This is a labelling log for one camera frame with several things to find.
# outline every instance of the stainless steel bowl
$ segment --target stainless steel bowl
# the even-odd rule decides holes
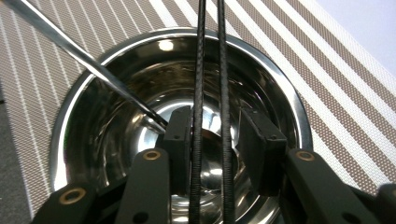
[[[169,119],[176,108],[192,105],[195,37],[196,30],[191,28],[151,32],[116,46],[99,61]],[[208,31],[206,38],[204,128],[219,134],[218,43],[214,32]],[[247,106],[264,112],[288,137],[290,148],[312,149],[303,104],[286,76],[242,40],[227,36],[227,42],[233,147],[238,143],[239,108]],[[55,122],[50,149],[53,189],[75,181],[104,188],[126,176],[134,155],[154,147],[156,138],[136,107],[85,72],[66,96]],[[237,222],[271,222],[278,213],[277,198],[263,198],[251,190],[245,166],[234,152]],[[216,154],[219,148],[204,148],[203,223],[221,222],[221,169],[219,161],[207,161]],[[173,222],[187,222],[187,216],[188,197],[173,195]]]

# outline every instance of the brass insert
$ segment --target brass insert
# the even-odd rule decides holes
[[[148,151],[143,155],[143,158],[148,161],[155,161],[161,157],[161,153],[159,151]]]
[[[303,161],[313,161],[315,156],[312,153],[306,151],[298,151],[296,152],[296,156]]]
[[[83,188],[70,189],[61,195],[61,198],[59,198],[59,202],[61,204],[76,203],[81,200],[86,193],[87,191],[85,191],[85,189]]]

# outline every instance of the striped placemat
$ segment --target striped placemat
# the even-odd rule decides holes
[[[85,50],[152,30],[196,26],[194,0],[32,0]],[[216,1],[207,28],[217,30]],[[226,1],[227,33],[268,55],[300,93],[314,149],[349,185],[375,193],[396,181],[396,79],[314,0]],[[31,213],[50,195],[49,144],[83,67],[0,6],[0,78]]]

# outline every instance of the carbon fiber rod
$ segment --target carbon fiber rod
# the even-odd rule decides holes
[[[233,154],[230,132],[230,99],[228,89],[227,42],[225,33],[224,0],[218,0],[218,21],[223,223],[230,224],[235,223],[235,203],[233,198]]]
[[[206,0],[200,0],[198,10],[197,51],[195,62],[195,93],[193,112],[193,139],[191,151],[191,184],[189,223],[200,223],[202,122],[204,106],[204,57],[205,57],[205,9]]]

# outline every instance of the metal rod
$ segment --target metal rod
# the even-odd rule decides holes
[[[218,0],[218,21],[223,223],[230,224],[235,223],[235,203],[233,198],[233,153],[230,132],[230,99],[227,73],[227,42],[225,33],[224,0]]]
[[[191,151],[191,184],[189,223],[200,223],[202,122],[204,107],[204,56],[205,56],[206,0],[200,0],[198,10],[197,52],[195,64],[195,93],[193,112],[193,139]]]
[[[126,101],[135,104],[144,114],[158,123],[161,128],[166,128],[166,120],[153,109],[149,108],[124,83],[114,77],[104,66],[99,64],[88,52],[81,48],[28,1],[3,0],[3,2],[53,43],[58,45],[58,47],[84,65],[90,72],[102,79],[111,90],[119,94]]]

